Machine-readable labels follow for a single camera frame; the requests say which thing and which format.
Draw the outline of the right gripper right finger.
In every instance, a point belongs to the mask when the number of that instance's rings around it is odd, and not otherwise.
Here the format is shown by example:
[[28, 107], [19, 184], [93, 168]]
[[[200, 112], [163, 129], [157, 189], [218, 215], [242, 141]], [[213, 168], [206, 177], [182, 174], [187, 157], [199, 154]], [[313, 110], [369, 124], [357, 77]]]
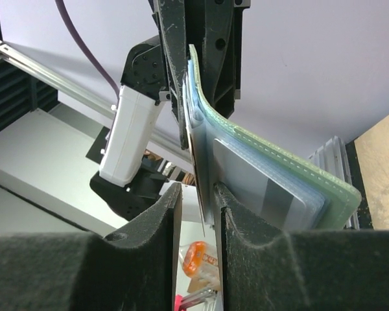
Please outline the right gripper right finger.
[[389, 231], [285, 232], [214, 193], [225, 310], [389, 310]]

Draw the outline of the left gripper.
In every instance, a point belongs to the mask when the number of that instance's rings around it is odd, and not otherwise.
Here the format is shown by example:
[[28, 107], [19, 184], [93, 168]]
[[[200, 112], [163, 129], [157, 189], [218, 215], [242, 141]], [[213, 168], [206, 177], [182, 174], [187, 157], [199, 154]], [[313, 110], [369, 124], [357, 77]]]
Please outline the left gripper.
[[182, 83], [194, 45], [202, 90], [207, 101], [223, 117], [234, 112], [235, 100], [241, 96], [242, 14], [249, 1], [151, 1], [165, 59], [167, 84], [162, 87], [172, 103], [180, 147], [188, 147], [183, 112]]

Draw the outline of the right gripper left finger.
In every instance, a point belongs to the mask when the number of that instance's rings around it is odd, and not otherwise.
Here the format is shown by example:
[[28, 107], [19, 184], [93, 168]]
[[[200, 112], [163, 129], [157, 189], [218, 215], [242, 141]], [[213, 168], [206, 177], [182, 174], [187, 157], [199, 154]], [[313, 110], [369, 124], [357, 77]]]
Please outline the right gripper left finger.
[[172, 310], [182, 186], [100, 237], [0, 234], [0, 310]]

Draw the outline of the green card holder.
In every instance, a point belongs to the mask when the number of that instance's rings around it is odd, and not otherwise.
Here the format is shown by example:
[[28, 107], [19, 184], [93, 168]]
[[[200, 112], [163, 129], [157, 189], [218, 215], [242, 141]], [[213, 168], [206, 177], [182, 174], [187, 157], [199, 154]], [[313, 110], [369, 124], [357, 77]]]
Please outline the green card holder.
[[222, 182], [249, 210], [283, 230], [342, 229], [361, 202], [344, 179], [340, 141], [302, 159], [221, 116], [202, 90], [198, 53], [189, 46], [183, 79], [187, 125], [204, 125], [207, 222], [217, 222], [213, 185]]

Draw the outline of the orange card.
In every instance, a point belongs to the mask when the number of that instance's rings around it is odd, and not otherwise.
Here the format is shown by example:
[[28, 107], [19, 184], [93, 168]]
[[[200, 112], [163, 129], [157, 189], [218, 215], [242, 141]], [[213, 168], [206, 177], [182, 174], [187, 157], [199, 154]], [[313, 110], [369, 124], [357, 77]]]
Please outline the orange card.
[[191, 126], [187, 125], [187, 138], [189, 143], [189, 151], [192, 158], [194, 179], [196, 185], [196, 191], [198, 196], [198, 203], [200, 207], [200, 219], [202, 222], [203, 234], [206, 234], [206, 222], [207, 222], [207, 190], [205, 184], [205, 158], [203, 155], [204, 151], [204, 125]]

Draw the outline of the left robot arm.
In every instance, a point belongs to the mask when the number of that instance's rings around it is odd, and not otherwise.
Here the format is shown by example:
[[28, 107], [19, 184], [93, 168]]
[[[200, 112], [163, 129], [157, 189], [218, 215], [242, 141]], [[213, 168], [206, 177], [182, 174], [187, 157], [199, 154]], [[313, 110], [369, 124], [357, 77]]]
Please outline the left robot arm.
[[151, 1], [158, 34], [130, 49], [115, 118], [91, 189], [125, 220], [159, 199], [165, 178], [142, 162], [164, 102], [170, 102], [180, 130], [182, 78], [188, 46], [200, 55], [207, 101], [230, 117], [241, 93], [242, 14], [249, 1]]

